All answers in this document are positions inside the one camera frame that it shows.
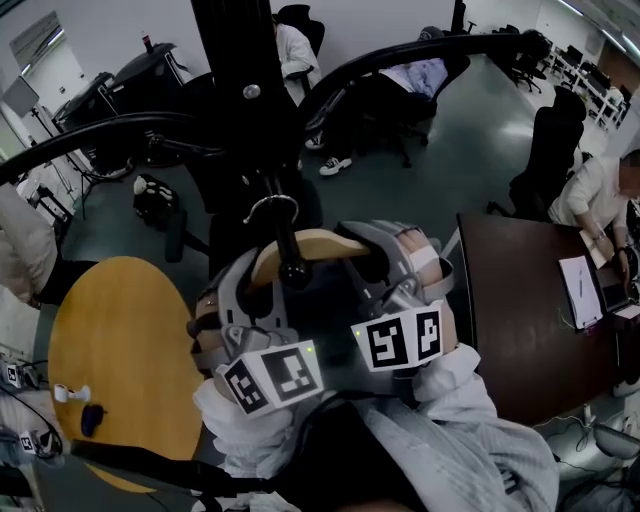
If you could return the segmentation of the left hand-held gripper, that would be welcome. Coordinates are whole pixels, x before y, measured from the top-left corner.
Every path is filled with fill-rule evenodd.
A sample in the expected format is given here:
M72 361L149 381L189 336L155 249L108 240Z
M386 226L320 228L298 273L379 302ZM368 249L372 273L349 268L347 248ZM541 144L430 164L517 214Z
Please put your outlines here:
M280 281L254 293L251 290L257 256L258 249L250 249L211 282L220 325L228 325L222 335L229 361L218 366L217 372L250 418L324 391L315 344L300 341L298 332L289 325Z

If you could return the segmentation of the wooden clothes hanger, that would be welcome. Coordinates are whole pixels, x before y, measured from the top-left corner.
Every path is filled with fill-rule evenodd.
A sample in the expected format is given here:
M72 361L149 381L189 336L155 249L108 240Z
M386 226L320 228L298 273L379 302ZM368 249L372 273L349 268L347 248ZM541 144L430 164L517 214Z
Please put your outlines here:
M276 280L283 285L304 289L312 279L312 264L321 260L340 260L365 256L370 249L364 244L320 228L295 232L299 205L292 197L270 194L251 207L243 220L248 224L261 206L267 206L275 227L276 239L260 251L250 250L229 268L242 279L250 276L251 289L262 288Z

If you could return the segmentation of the person's right forearm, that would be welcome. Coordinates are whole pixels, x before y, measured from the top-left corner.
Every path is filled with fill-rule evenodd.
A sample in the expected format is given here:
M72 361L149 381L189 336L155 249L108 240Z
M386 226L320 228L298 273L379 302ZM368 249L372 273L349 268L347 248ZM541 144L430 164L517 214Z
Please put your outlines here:
M472 347L462 344L421 367L412 383L418 412L440 422L496 420L496 407L476 373L480 361Z

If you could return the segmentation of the person's left forearm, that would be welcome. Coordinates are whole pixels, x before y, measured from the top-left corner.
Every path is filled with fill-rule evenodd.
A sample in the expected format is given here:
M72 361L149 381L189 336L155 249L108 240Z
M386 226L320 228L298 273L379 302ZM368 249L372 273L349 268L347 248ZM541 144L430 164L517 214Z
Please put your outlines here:
M222 379L205 380L193 395L203 423L224 456L221 468L236 478L270 479L291 460L304 420L320 404L312 397L289 408L250 418L223 389Z

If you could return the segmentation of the person's right hand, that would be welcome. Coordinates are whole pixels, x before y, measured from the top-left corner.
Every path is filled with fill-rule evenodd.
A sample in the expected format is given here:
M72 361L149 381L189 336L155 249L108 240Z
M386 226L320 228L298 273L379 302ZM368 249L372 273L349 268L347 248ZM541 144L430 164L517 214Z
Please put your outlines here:
M431 241L417 228L401 231L396 235L396 240L418 279L426 304L444 300L455 285L453 265L438 253Z

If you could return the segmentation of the person's left hand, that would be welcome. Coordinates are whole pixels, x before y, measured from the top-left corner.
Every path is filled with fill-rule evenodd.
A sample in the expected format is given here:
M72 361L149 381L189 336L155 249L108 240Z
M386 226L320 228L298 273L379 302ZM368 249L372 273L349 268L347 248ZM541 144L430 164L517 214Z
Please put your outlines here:
M205 378L213 377L221 364L230 361L221 332L219 301L215 291L201 294L195 316L187 322L186 329L192 340L190 354L197 370Z

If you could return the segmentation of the yellow round table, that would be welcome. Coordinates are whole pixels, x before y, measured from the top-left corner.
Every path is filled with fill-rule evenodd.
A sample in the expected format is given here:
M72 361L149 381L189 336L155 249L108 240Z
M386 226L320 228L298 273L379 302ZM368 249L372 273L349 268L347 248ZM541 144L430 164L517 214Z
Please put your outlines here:
M91 441L191 459L202 420L193 394L203 381L190 354L191 314L171 280L133 257L100 262L60 306L48 380L90 390L105 415Z

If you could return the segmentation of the dark brown table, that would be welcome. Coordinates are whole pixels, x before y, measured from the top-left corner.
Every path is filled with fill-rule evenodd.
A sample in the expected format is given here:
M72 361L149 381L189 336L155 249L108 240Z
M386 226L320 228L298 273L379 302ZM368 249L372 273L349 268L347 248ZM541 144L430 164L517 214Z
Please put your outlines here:
M559 262L583 256L577 229L461 214L473 344L500 417L540 424L640 377L640 327L605 316L574 327Z

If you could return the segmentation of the small white device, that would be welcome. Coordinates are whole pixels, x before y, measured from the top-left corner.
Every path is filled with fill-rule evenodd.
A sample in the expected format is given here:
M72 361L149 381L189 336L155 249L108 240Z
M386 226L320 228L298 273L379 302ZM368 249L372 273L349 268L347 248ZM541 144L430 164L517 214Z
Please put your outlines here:
M72 400L89 403L91 400L91 390L87 385L77 390L72 390L62 384L55 384L54 399L59 403L67 403Z

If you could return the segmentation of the white paper sheet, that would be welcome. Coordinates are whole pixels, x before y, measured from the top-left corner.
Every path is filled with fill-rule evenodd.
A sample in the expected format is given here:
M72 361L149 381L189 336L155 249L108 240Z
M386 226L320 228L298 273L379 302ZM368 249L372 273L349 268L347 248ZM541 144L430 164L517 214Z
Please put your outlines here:
M603 318L597 287L584 256L558 261L568 294L574 325L584 330Z

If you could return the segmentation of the person's torso in white jacket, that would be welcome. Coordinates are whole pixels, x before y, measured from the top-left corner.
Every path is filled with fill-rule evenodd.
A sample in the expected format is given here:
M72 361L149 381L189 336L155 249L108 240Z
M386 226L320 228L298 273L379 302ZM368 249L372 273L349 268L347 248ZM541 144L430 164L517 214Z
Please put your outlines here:
M492 422L440 422L417 407L374 398L322 414L309 452L323 509L555 511L558 470L538 432L498 413Z

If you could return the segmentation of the dark laptop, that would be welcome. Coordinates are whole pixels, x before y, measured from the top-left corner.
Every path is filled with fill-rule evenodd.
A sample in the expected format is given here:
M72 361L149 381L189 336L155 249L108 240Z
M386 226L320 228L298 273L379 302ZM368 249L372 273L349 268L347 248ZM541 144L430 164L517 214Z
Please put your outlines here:
M596 279L603 311L614 313L624 307L637 304L640 292L635 283L626 284L618 272L609 266L596 270Z

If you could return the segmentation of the black equipment case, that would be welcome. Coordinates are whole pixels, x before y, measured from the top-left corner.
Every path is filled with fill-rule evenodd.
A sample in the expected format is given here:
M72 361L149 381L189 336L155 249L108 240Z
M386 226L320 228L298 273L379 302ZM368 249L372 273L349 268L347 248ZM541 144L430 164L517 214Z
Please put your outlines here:
M194 78L178 61L172 43L155 44L151 52L133 58L116 74L102 72L54 115L54 124L68 132L118 115L175 111L180 89ZM152 150L144 136L134 136L119 149L108 143L90 142L81 153L100 174L119 170L130 160L151 167L170 167L179 157L162 149Z

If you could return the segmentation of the row of white desks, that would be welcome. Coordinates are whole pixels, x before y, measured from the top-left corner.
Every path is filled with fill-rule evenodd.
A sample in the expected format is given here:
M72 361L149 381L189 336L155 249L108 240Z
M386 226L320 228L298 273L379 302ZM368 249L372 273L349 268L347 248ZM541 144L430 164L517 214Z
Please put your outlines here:
M593 62L577 57L581 53L570 46L554 46L542 60L542 72L555 76L561 86L576 93L585 103L587 116L604 131L619 128L631 103L631 91L616 86Z

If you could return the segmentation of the grey monitor on stand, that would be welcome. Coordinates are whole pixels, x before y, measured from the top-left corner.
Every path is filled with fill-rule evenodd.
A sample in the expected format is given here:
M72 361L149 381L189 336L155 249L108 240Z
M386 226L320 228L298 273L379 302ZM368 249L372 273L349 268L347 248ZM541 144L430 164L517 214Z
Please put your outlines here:
M2 96L2 101L20 118L24 118L39 103L40 97L22 77L17 77Z

